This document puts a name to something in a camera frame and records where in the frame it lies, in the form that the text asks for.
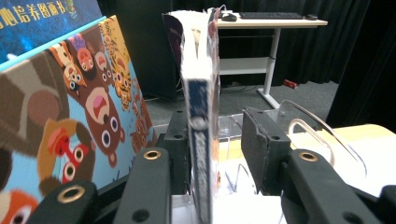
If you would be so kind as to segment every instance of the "white desk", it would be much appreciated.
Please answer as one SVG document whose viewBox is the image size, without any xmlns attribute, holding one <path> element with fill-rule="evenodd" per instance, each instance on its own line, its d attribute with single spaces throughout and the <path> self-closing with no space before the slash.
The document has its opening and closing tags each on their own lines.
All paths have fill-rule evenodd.
<svg viewBox="0 0 396 224">
<path fill-rule="evenodd" d="M 279 42 L 280 30 L 285 28 L 316 28 L 327 25 L 326 21 L 308 20 L 242 20 L 239 14 L 237 21 L 218 20 L 218 29 L 274 29 L 270 56 L 266 58 L 241 58 L 220 60 L 220 74 L 257 74 L 266 73 L 264 88 L 259 88 L 259 94 L 273 107 L 279 108 L 279 103 L 270 95 L 273 78 L 276 51 Z"/>
</svg>

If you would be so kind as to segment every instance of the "white desk frame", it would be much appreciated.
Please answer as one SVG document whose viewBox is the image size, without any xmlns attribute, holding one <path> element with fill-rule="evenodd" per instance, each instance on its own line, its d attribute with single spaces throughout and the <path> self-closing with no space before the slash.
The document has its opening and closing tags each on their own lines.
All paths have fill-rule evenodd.
<svg viewBox="0 0 396 224">
<path fill-rule="evenodd" d="M 251 59 L 222 59 L 220 60 L 220 74 L 257 74 L 266 73 L 264 88 L 258 88 L 258 93 L 273 107 L 279 108 L 279 103 L 270 95 L 271 83 L 274 74 L 277 45 L 279 43 L 280 30 L 284 28 L 317 28 L 327 25 L 326 21 L 309 20 L 242 20 L 239 14 L 237 21 L 218 20 L 218 29 L 274 29 L 270 56 L 268 58 Z M 244 65 L 235 69 L 235 65 Z"/>
</svg>

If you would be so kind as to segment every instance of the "black keyboard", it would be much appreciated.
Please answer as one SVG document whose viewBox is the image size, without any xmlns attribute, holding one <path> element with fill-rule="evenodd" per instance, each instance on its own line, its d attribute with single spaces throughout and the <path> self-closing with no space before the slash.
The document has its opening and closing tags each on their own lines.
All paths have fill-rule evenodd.
<svg viewBox="0 0 396 224">
<path fill-rule="evenodd" d="M 245 20 L 302 20 L 304 17 L 295 12 L 240 12 Z"/>
</svg>

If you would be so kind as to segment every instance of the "black curtain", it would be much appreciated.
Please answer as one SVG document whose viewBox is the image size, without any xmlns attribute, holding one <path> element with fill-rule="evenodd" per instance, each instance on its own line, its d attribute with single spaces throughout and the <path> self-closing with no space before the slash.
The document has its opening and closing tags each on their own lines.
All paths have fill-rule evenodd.
<svg viewBox="0 0 396 224">
<path fill-rule="evenodd" d="M 276 57 L 273 86 L 289 79 L 297 83 L 313 81 L 338 83 L 341 78 L 370 0 L 175 0 L 175 9 L 202 11 L 225 5 L 233 11 L 292 11 L 316 14 L 327 26 L 317 29 L 282 29 Z M 222 36 L 267 36 L 268 31 L 221 31 Z M 220 40 L 220 57 L 268 56 L 271 39 Z"/>
<path fill-rule="evenodd" d="M 385 2 L 369 6 L 326 120 L 332 127 L 373 123 L 396 133 L 396 10 Z"/>
</svg>

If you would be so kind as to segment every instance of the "book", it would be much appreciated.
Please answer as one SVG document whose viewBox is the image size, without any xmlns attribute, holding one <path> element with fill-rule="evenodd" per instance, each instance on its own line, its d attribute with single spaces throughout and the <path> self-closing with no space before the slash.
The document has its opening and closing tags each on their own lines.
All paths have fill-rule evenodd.
<svg viewBox="0 0 396 224">
<path fill-rule="evenodd" d="M 0 2 L 0 64 L 103 17 L 96 0 Z"/>
<path fill-rule="evenodd" d="M 129 174 L 157 137 L 117 17 L 0 71 L 0 222 L 63 183 Z"/>
<path fill-rule="evenodd" d="M 183 81 L 192 164 L 192 194 L 200 223 L 213 220 L 218 185 L 218 8 L 163 14 L 169 43 Z"/>
</svg>

